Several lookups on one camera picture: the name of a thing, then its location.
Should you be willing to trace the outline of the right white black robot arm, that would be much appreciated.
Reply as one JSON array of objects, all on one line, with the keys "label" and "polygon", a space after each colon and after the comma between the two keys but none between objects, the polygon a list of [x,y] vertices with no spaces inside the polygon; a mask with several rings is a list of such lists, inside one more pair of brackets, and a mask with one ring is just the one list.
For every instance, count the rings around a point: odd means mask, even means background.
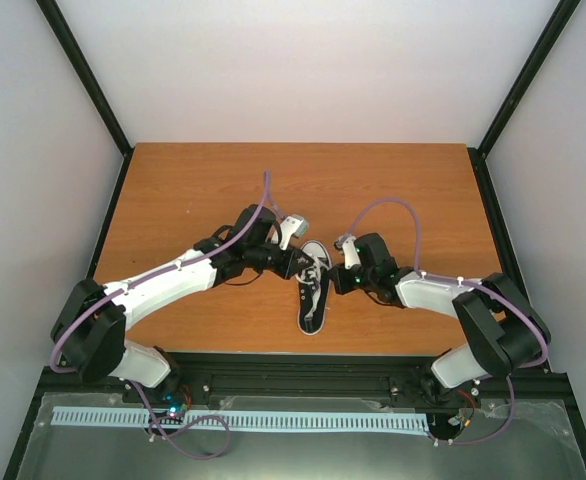
[{"label": "right white black robot arm", "polygon": [[484,279],[449,278],[400,268],[377,233],[335,242],[343,262],[331,269],[337,294],[361,290],[376,303],[435,312],[459,322],[466,342],[414,375],[429,404],[484,377],[504,378],[546,362],[550,331],[514,282],[503,273]]}]

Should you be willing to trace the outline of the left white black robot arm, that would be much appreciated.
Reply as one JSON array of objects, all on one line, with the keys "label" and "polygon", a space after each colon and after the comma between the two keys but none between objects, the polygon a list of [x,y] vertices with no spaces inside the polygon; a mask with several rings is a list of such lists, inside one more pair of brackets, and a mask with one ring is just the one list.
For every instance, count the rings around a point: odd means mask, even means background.
[{"label": "left white black robot arm", "polygon": [[253,204],[234,224],[154,269],[108,284],[92,278],[78,282],[52,328],[52,357],[64,358],[84,382],[114,377],[145,387],[159,402],[174,400],[181,390],[177,364],[159,347],[127,340],[127,331],[167,305],[218,287],[246,269],[270,271],[285,280],[294,277],[313,263],[291,243],[307,228],[299,215],[279,219]]}]

